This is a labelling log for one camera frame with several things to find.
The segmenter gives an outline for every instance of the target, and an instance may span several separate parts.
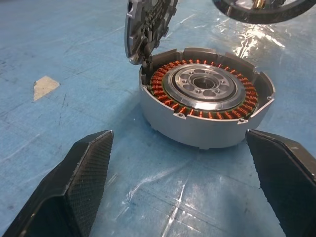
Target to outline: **blue work surface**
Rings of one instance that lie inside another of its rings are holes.
[[[179,0],[157,52],[232,52],[276,86],[259,129],[316,156],[316,8],[276,25],[228,19]],[[0,235],[80,138],[114,131],[91,237],[282,237],[245,142],[199,151],[153,131],[124,51],[126,0],[0,0]],[[34,82],[60,86],[34,101]]]

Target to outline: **copper coil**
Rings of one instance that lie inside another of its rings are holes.
[[[169,105],[173,109],[179,111],[179,113],[185,113],[187,110],[187,107],[181,107],[178,103],[176,103],[172,99],[169,99],[169,97],[165,94],[165,92],[162,89],[163,88],[162,78],[172,68],[179,66],[180,64],[188,64],[188,63],[192,64],[194,62],[197,64],[202,63],[198,59],[196,61],[193,61],[192,59],[190,59],[188,61],[182,60],[182,61],[175,61],[175,62],[168,63],[160,67],[151,78],[150,84],[152,86],[153,94],[157,97],[158,100],[162,101],[166,105]],[[210,65],[216,66],[217,64],[215,62],[211,62]],[[231,112],[228,112],[228,111],[217,112],[216,118],[218,119],[242,118],[246,116],[247,114],[251,113],[255,109],[257,105],[257,101],[258,101],[258,94],[253,84],[248,80],[248,78],[244,77],[241,73],[238,73],[236,70],[231,70],[229,67],[225,67],[221,64],[217,65],[217,67],[223,68],[224,70],[229,71],[231,74],[236,76],[243,83],[246,90],[246,98],[243,105],[232,110]],[[203,118],[204,116],[203,111],[195,111],[194,109],[191,109],[189,114],[193,116],[198,116],[200,118]],[[214,118],[212,112],[208,112],[207,115],[210,119]]]
[[[162,89],[162,85],[152,85],[152,89]]]
[[[162,81],[161,81],[161,80],[152,79],[152,80],[150,81],[150,83],[151,83],[152,85],[161,85],[161,84],[162,84]]]
[[[253,95],[246,95],[246,100],[254,100],[257,102],[258,97]]]
[[[243,85],[252,85],[252,83],[250,81],[244,81],[242,84]]]
[[[164,94],[163,90],[154,90],[154,95],[161,95]]]
[[[168,63],[168,66],[174,68],[176,65],[174,63]]]
[[[165,69],[167,72],[171,69],[168,65],[163,65],[161,68]]]
[[[256,106],[257,105],[257,102],[254,102],[254,101],[251,101],[251,100],[245,100],[244,103],[252,105],[252,106]]]
[[[168,99],[168,96],[167,96],[166,94],[164,94],[164,95],[159,95],[159,96],[157,96],[157,99],[158,99],[158,100],[165,100],[165,99]]]
[[[255,95],[255,96],[257,96],[257,92],[253,91],[253,90],[247,90],[246,91],[246,95]]]
[[[256,88],[253,86],[245,86],[245,89],[246,90],[256,90]]]
[[[245,81],[248,81],[248,78],[240,78],[239,79],[241,82],[245,82]]]
[[[176,109],[176,108],[178,108],[178,107],[179,107],[179,104],[178,104],[178,103],[173,104],[171,107],[172,107],[173,109]]]
[[[187,107],[182,107],[182,108],[180,109],[179,113],[182,113],[182,114],[183,114],[183,112],[184,112],[186,109],[187,109]]]
[[[221,115],[220,112],[217,112],[216,115],[217,115],[218,119],[224,119],[224,117]]]
[[[242,107],[244,107],[245,109],[249,110],[249,112],[251,112],[253,110],[253,107],[250,106],[250,105],[243,104]]]
[[[241,107],[237,108],[237,111],[240,112],[243,116],[246,116],[248,114],[248,111]]]
[[[152,76],[152,80],[162,80],[162,77],[160,76]]]
[[[163,103],[165,104],[165,105],[170,105],[171,103],[173,102],[173,100],[166,100],[166,101],[164,101]]]
[[[228,119],[233,119],[233,116],[231,116],[231,115],[229,114],[229,112],[224,112],[224,114],[226,115],[226,117],[227,117]]]
[[[233,110],[232,113],[237,117],[237,119],[242,117],[242,115],[238,113],[236,110]]]
[[[154,73],[154,76],[161,77],[161,79],[162,79],[162,77],[164,75],[165,75],[165,73],[162,73],[162,72],[159,72],[159,71],[155,71],[155,73]]]
[[[163,74],[166,74],[168,72],[168,70],[166,70],[164,68],[159,68],[158,71],[163,73]]]

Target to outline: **scuff mark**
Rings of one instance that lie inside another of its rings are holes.
[[[67,95],[67,93],[65,93],[64,100],[63,100],[63,105],[62,105],[61,110],[60,110],[59,122],[58,122],[58,125],[59,125],[59,126],[60,126],[60,123],[61,123],[61,114],[63,113],[63,108],[65,107],[66,95]]]
[[[107,182],[106,186],[105,186],[105,190],[116,180],[116,178],[118,177],[118,174],[114,174]]]
[[[169,174],[171,174],[171,173],[173,173],[173,172],[175,172],[175,171],[178,171],[178,170],[180,170],[181,168],[183,168],[183,167],[184,167],[187,163],[189,163],[190,161],[191,161],[191,160],[188,160],[187,162],[185,162],[185,163],[182,164],[181,166],[178,166],[178,167],[175,167],[175,168],[171,168],[171,169],[165,170],[165,171],[163,171],[163,172],[161,172],[161,173],[159,173],[159,174],[157,174],[157,175],[149,176],[149,177],[147,177],[147,178],[141,180],[133,190],[129,191],[129,193],[127,194],[127,197],[126,197],[126,201],[123,201],[122,204],[129,203],[129,202],[132,200],[132,198],[133,198],[134,194],[136,193],[136,191],[137,191],[137,190],[140,188],[140,186],[142,186],[143,184],[156,181],[156,180],[161,179],[162,177],[165,177],[165,176],[167,176],[167,175],[169,175]]]
[[[186,20],[194,17],[196,14],[192,14],[191,16],[188,16],[187,18],[183,19],[182,21],[180,21],[180,24],[183,24],[183,22],[185,22]]]
[[[44,76],[34,83],[33,101],[37,101],[60,86],[60,83],[48,76]]]
[[[169,33],[169,34],[165,37],[165,39],[169,38],[169,36],[171,36],[172,34],[173,34],[173,32]]]
[[[124,208],[119,214],[118,216],[114,219],[115,221],[118,219],[118,217],[120,217],[121,215],[123,215],[127,210],[129,209],[129,206]]]
[[[179,207],[180,207],[180,204],[182,202],[182,195],[183,195],[183,191],[184,191],[184,188],[186,186],[186,183],[182,186],[182,190],[181,190],[181,193],[180,193],[180,196],[179,198],[177,199],[177,202],[175,204],[175,209],[173,210],[172,214],[170,215],[169,217],[169,220],[168,220],[168,223],[166,225],[166,227],[164,228],[163,230],[163,233],[162,233],[162,236],[161,237],[166,237],[169,230],[170,230],[170,227],[174,221],[174,218],[176,217],[177,213],[178,213],[178,210],[179,210]]]
[[[30,139],[27,143],[25,143],[23,146],[21,146],[19,149],[17,149],[15,152],[13,152],[11,155],[5,157],[4,159],[0,160],[0,163],[12,158],[15,154],[17,154],[18,152],[20,152],[21,150],[23,150],[25,147],[27,147],[31,142],[33,142],[37,137],[39,137],[40,134],[37,134],[35,137],[33,137],[32,139]]]
[[[205,25],[200,25],[200,26],[194,26],[194,28],[202,28],[202,27],[205,27],[205,26],[207,26],[207,24],[205,24]]]
[[[40,174],[37,174],[37,175],[33,176],[32,178],[30,178],[30,179],[24,181],[22,184],[27,184],[28,182],[30,182],[30,181],[32,181],[32,180],[38,178],[38,177],[41,177],[41,176],[44,176],[44,175],[48,174],[53,168],[47,169],[47,170],[41,172]]]

